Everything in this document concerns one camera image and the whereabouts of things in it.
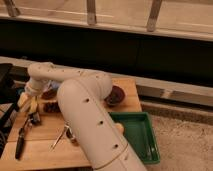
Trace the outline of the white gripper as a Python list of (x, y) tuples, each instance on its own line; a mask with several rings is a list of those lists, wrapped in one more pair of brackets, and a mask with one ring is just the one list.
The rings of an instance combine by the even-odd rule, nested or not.
[[(29, 81), (26, 83), (25, 92), (29, 96), (35, 96), (31, 100), (30, 114), (37, 112), (38, 100), (36, 96), (43, 92), (46, 85), (47, 85), (46, 80), (36, 80), (34, 78), (30, 78)], [(17, 102), (19, 110), (22, 110), (29, 101), (29, 96), (25, 92), (21, 93), (20, 98)]]

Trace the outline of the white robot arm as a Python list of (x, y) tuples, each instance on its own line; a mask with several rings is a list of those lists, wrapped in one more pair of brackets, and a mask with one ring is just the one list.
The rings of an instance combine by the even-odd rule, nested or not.
[(51, 81), (60, 84), (57, 101), (94, 171), (147, 171), (115, 126), (102, 101), (112, 91), (111, 77), (99, 70), (56, 67), (51, 62), (28, 66), (25, 93), (36, 96)]

